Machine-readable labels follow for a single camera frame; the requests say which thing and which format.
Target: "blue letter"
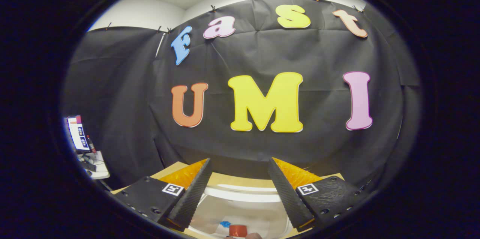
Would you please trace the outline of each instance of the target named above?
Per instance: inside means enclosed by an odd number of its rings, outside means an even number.
[[[172,44],[170,47],[173,47],[173,50],[175,51],[175,55],[177,56],[177,61],[175,62],[177,66],[185,59],[185,57],[188,55],[190,52],[189,49],[185,49],[183,46],[188,46],[190,45],[190,37],[187,35],[192,31],[191,26],[185,27],[183,31],[178,35],[175,40],[173,40]]]

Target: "computer screen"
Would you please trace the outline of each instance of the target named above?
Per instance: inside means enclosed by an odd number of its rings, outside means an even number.
[[[84,127],[82,125],[82,118],[80,117],[80,115],[67,117],[66,120],[68,126],[68,133],[72,138],[75,150],[80,150],[82,152],[90,152]]]

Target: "foam letter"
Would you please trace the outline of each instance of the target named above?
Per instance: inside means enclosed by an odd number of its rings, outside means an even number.
[[[234,23],[235,18],[231,16],[216,18],[208,24],[211,27],[205,30],[204,38],[227,37],[235,32]]]
[[[343,74],[343,80],[350,86],[352,98],[352,113],[350,120],[346,122],[346,129],[358,130],[372,126],[372,118],[369,115],[367,83],[370,76],[365,72],[352,71]]]
[[[285,72],[276,75],[267,97],[264,97],[254,79],[249,75],[239,75],[228,81],[235,97],[235,121],[230,124],[233,130],[250,131],[247,110],[260,131],[269,123],[275,110],[275,121],[271,124],[274,132],[300,132],[303,124],[298,119],[299,85],[303,77],[299,73]]]
[[[279,5],[275,12],[280,16],[276,20],[285,28],[307,28],[310,25],[310,18],[302,14],[305,10],[298,5]]]
[[[173,50],[175,51],[175,56],[177,56],[177,61],[175,62],[177,66],[183,61],[183,59],[185,59],[185,57],[190,52],[189,49],[185,49],[183,46],[190,45],[190,37],[187,34],[191,31],[191,26],[185,27],[185,29],[183,29],[180,35],[178,35],[178,37],[175,38],[170,45],[170,47],[173,47]]]
[[[204,93],[209,88],[206,83],[195,83],[192,85],[194,93],[194,105],[192,116],[186,116],[183,113],[183,95],[187,92],[185,85],[178,85],[172,88],[172,115],[173,120],[180,126],[193,128],[197,126],[204,117]]]
[[[336,17],[340,17],[340,19],[343,21],[343,24],[345,24],[347,29],[352,32],[352,34],[358,37],[367,37],[367,32],[364,29],[358,28],[357,24],[355,23],[356,21],[358,21],[355,16],[347,14],[345,10],[337,10],[332,13]]]

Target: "white sink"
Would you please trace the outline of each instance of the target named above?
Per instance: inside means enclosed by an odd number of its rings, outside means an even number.
[[[286,236],[292,225],[275,188],[207,186],[189,229],[212,238],[224,239],[228,228],[220,222],[247,226],[263,239]]]

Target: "monitor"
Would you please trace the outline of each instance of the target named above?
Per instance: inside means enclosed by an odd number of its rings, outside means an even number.
[[[87,136],[82,125],[82,118],[80,115],[69,116],[65,118],[67,139],[70,141],[72,149],[77,152],[91,152]]]

